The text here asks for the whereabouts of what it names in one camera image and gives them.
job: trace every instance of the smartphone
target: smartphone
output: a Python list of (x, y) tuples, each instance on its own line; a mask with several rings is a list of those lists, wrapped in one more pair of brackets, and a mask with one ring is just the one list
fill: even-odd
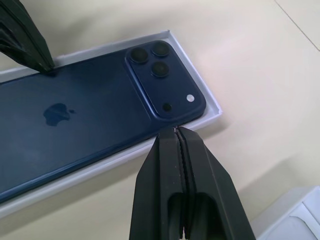
[(0, 203), (199, 118), (206, 100), (153, 41), (0, 84)]

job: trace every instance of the camera lens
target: camera lens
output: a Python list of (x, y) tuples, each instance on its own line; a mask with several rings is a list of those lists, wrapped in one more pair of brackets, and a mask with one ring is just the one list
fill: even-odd
[(164, 42), (157, 42), (152, 47), (152, 53), (158, 57), (165, 57), (169, 54), (169, 46)]
[(163, 78), (168, 75), (169, 67), (163, 61), (156, 61), (152, 64), (151, 72), (154, 76)]
[(148, 53), (141, 47), (136, 47), (131, 50), (130, 58), (137, 64), (144, 64), (148, 60)]

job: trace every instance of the white box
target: white box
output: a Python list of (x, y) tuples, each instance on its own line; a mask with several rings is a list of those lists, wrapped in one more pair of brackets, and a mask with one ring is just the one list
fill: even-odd
[(296, 187), (251, 223), (257, 240), (320, 240), (320, 187)]
[[(202, 117), (189, 122), (185, 125), (186, 128), (193, 131), (203, 128), (212, 124), (223, 112), (217, 103), (217, 100), (210, 92), (208, 86), (200, 77), (199, 73), (191, 63), (190, 59), (172, 35), (170, 31), (163, 31), (160, 33), (134, 38), (126, 41), (110, 43), (89, 50), (84, 50), (69, 55), (64, 55), (56, 58), (54, 61), (57, 67), (73, 64), (86, 59), (91, 59), (97, 56), (105, 55), (122, 49), (130, 48), (136, 45), (148, 43), (155, 40), (163, 40), (168, 42), (176, 51), (177, 55), (182, 60), (183, 64), (189, 71), (190, 75), (200, 88), (206, 100), (206, 109)], [(36, 71), (26, 68), (14, 68), (6, 71), (0, 71), (0, 83), (10, 81), (23, 76), (31, 75)], [(0, 205), (0, 218), (3, 218), (11, 213), (14, 213), (26, 206), (34, 204), (40, 200), (48, 198), (58, 192), (75, 186), (83, 181), (86, 181), (94, 176), (104, 173), (110, 169), (113, 169), (121, 164), (124, 164), (130, 160), (133, 160), (143, 154), (147, 153), (153, 143), (154, 138), (146, 140), (140, 144), (130, 147), (126, 150), (118, 152), (106, 159), (100, 160), (94, 164), (91, 164), (85, 168), (82, 168), (76, 172), (73, 172), (67, 176), (61, 177), (55, 181), (52, 181), (44, 186), (38, 187), (35, 190), (29, 191), (19, 197), (16, 197), (8, 202)]]

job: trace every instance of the beige table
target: beige table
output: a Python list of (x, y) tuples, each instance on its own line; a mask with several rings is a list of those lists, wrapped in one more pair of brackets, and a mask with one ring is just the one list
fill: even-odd
[[(21, 1), (53, 56), (172, 30), (224, 110), (199, 133), (249, 219), (320, 183), (320, 53), (273, 0)], [(0, 240), (128, 239), (143, 160), (1, 219)]]

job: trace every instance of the black clamp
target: black clamp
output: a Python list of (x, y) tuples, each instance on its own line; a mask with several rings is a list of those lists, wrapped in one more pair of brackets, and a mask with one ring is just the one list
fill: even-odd
[(156, 138), (135, 185), (129, 240), (255, 240), (235, 186), (199, 135)]
[(19, 0), (0, 0), (0, 52), (42, 73), (55, 66), (45, 39)]

